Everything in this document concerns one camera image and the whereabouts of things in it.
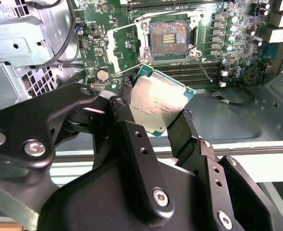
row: motherboard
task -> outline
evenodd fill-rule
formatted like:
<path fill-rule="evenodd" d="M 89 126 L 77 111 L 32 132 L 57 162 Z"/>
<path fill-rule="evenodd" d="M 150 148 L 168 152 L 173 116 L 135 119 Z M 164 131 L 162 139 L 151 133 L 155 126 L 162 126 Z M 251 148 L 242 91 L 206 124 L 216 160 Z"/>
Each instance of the motherboard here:
<path fill-rule="evenodd" d="M 256 85 L 283 43 L 283 1 L 79 0 L 89 86 L 118 93 L 143 64 L 193 88 Z"/>

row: black cable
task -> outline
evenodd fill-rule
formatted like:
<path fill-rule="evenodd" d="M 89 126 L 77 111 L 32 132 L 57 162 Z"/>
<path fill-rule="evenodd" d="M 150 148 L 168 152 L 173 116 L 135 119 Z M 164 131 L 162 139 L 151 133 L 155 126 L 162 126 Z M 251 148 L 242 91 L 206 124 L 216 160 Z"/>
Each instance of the black cable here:
<path fill-rule="evenodd" d="M 86 71 L 83 70 L 79 73 L 77 73 L 76 75 L 72 76 L 71 78 L 69 78 L 66 82 L 62 83 L 61 85 L 59 86 L 65 86 L 65 85 L 69 85 L 71 83 L 75 83 L 75 82 L 79 82 L 80 80 L 86 78 L 87 75 L 86 75 Z"/>
<path fill-rule="evenodd" d="M 75 33 L 76 34 L 76 42 L 77 42 L 77 47 L 76 47 L 76 53 L 75 53 L 75 56 L 73 57 L 73 59 L 69 60 L 69 61 L 62 61 L 62 60 L 57 60 L 57 62 L 61 63 L 61 64 L 70 64 L 72 62 L 74 62 L 77 57 L 78 57 L 78 54 L 79 54 L 79 37 L 78 37 L 78 33 Z"/>
<path fill-rule="evenodd" d="M 223 103 L 226 103 L 226 104 L 229 104 L 229 105 L 232 105 L 232 106 L 245 106 L 245 105 L 248 105 L 248 104 L 254 102 L 254 99 L 255 99 L 254 94 L 249 89 L 245 88 L 242 85 L 240 85 L 239 87 L 241 89 L 243 89 L 250 96 L 249 100 L 242 102 L 242 103 L 231 102 L 230 100 L 224 98 L 223 95 L 220 92 L 214 92 L 212 94 L 212 96 L 218 97 Z"/>
<path fill-rule="evenodd" d="M 50 5 L 41 5 L 40 3 L 34 2 L 34 1 L 27 1 L 26 5 L 30 6 L 32 8 L 35 8 L 37 10 L 43 10 L 43 9 L 48 9 L 48 8 L 53 8 L 61 3 L 62 0 L 57 0 L 53 4 Z"/>
<path fill-rule="evenodd" d="M 62 68 L 78 68 L 78 69 L 85 69 L 83 64 L 53 64 L 50 65 L 50 67 L 54 67 L 54 68 L 58 68 L 60 66 L 62 66 Z"/>
<path fill-rule="evenodd" d="M 74 7 L 73 7 L 73 5 L 72 5 L 71 0 L 66 0 L 66 2 L 67 2 L 67 4 L 68 4 L 69 11 L 70 11 L 70 14 L 71 14 L 71 20 L 72 20 L 72 23 L 71 23 L 71 26 L 70 26 L 68 35 L 67 35 L 67 37 L 65 38 L 65 41 L 64 41 L 62 47 L 61 47 L 60 50 L 54 55 L 54 57 L 52 57 L 49 61 L 45 62 L 44 64 L 36 66 L 36 68 L 41 69 L 41 68 L 50 66 L 50 65 L 52 65 L 54 62 L 56 62 L 56 61 L 64 54 L 65 50 L 68 48 L 69 43 L 70 43 L 70 41 L 71 41 L 71 37 L 72 37 L 73 34 L 75 33 L 75 30 L 74 30 L 74 29 L 75 29 L 75 24 L 76 24 L 76 15 L 75 15 Z"/>

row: black capacitor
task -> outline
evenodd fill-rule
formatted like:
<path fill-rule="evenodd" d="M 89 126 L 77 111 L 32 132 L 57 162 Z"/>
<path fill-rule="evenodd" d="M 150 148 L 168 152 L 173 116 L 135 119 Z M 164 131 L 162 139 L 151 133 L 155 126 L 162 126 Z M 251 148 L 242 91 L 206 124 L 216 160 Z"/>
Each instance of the black capacitor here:
<path fill-rule="evenodd" d="M 261 4 L 261 8 L 263 8 L 263 9 L 269 9 L 270 8 L 270 4 L 268 4 L 268 3 L 262 3 Z"/>
<path fill-rule="evenodd" d="M 267 16 L 269 14 L 269 11 L 267 11 L 266 9 L 260 9 L 259 14 Z"/>

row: silver metal plate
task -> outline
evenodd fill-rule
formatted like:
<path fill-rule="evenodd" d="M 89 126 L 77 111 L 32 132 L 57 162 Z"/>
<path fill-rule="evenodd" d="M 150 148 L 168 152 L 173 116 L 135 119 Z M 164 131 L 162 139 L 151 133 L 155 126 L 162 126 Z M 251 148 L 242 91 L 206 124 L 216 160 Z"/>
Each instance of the silver metal plate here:
<path fill-rule="evenodd" d="M 135 122 L 147 132 L 163 132 L 188 103 L 186 88 L 153 72 L 138 78 L 131 96 L 131 111 Z"/>
<path fill-rule="evenodd" d="M 0 24 L 0 62 L 12 66 L 43 64 L 52 58 L 42 22 L 33 16 L 14 18 Z"/>

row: mounting hole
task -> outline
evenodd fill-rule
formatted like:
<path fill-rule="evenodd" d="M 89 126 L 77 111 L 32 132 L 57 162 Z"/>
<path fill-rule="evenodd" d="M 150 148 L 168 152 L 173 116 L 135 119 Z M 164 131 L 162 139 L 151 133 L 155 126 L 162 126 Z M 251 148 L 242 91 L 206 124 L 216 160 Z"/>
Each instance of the mounting hole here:
<path fill-rule="evenodd" d="M 216 183 L 218 186 L 222 187 L 222 183 L 219 182 L 218 180 L 215 180 L 215 183 Z"/>
<path fill-rule="evenodd" d="M 125 104 L 126 104 L 126 102 L 124 102 L 124 100 L 121 99 L 121 98 L 117 98 L 116 101 L 117 101 L 119 104 L 122 104 L 122 105 L 125 105 Z"/>
<path fill-rule="evenodd" d="M 148 151 L 145 148 L 141 148 L 141 153 L 147 155 Z"/>
<path fill-rule="evenodd" d="M 219 173 L 219 170 L 216 167 L 213 167 L 214 171 L 216 171 L 217 173 Z"/>
<path fill-rule="evenodd" d="M 142 137 L 142 135 L 138 131 L 135 132 L 135 136 Z"/>

